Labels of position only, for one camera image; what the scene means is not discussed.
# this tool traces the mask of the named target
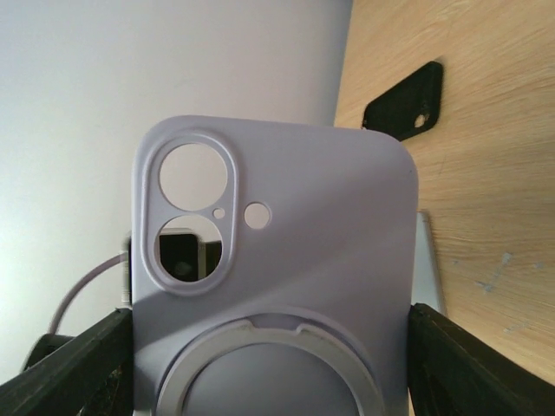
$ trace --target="silicone phone case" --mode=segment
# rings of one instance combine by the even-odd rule
[[[172,279],[155,249],[165,223],[192,214],[166,200],[159,180],[164,158],[189,143],[212,147],[228,171],[221,198],[194,212],[211,219],[222,236],[219,266],[196,283]],[[262,393],[248,393],[267,390],[263,375],[250,385],[233,378],[238,367],[257,371],[249,354],[224,360],[241,348],[265,345],[252,348],[251,357],[284,368],[312,360],[290,354],[296,349],[339,374],[356,411],[333,414],[408,413],[405,350],[418,183],[413,160],[397,140],[333,127],[175,117],[155,126],[140,145],[133,191],[137,411],[182,414],[185,398],[201,389],[196,380],[217,362],[222,375],[214,380],[229,379],[225,390],[243,402],[225,404],[225,414],[296,414],[287,400],[269,406]],[[262,230],[245,223],[252,202],[270,210]],[[212,216],[215,208],[225,210],[224,218]],[[268,347],[272,343],[289,352]],[[298,379],[291,391],[308,397],[307,373],[283,383]],[[183,414],[214,414],[225,395],[201,394]],[[313,414],[332,414],[314,403]]]

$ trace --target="wooden table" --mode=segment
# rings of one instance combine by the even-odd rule
[[[432,60],[440,120],[403,143],[447,314],[555,384],[555,0],[355,0],[336,125]]]

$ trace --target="phone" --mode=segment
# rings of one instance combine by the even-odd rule
[[[440,274],[435,261],[434,240],[426,212],[419,211],[416,221],[415,272],[412,303],[426,303],[447,314],[441,290]]]

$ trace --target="camera cutout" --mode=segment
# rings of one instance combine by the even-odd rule
[[[226,185],[225,162],[214,149],[199,143],[176,147],[160,167],[162,192],[181,210],[197,211],[215,204]]]
[[[222,237],[212,221],[185,215],[169,221],[156,239],[156,254],[168,275],[180,282],[195,283],[218,267]]]

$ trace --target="circular ring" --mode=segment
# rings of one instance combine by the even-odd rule
[[[158,398],[156,414],[180,416],[187,391],[196,376],[211,362],[238,348],[277,343],[299,348],[324,361],[349,387],[359,416],[383,415],[382,395],[361,359],[327,331],[310,324],[296,330],[256,328],[248,320],[231,322],[193,342],[168,372]]]

